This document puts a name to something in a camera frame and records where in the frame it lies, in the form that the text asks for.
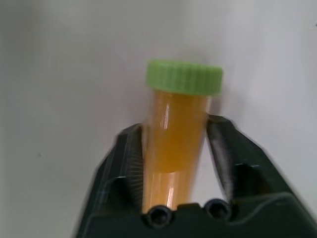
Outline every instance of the screw hole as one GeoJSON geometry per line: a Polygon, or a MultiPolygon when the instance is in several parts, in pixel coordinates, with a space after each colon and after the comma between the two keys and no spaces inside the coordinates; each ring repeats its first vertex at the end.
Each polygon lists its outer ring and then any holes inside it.
{"type": "Polygon", "coordinates": [[[213,199],[206,203],[205,210],[215,219],[228,219],[231,215],[229,205],[220,199],[213,199]]]}
{"type": "Polygon", "coordinates": [[[159,229],[170,224],[172,220],[172,211],[165,206],[155,206],[148,211],[146,217],[150,227],[159,229]]]}

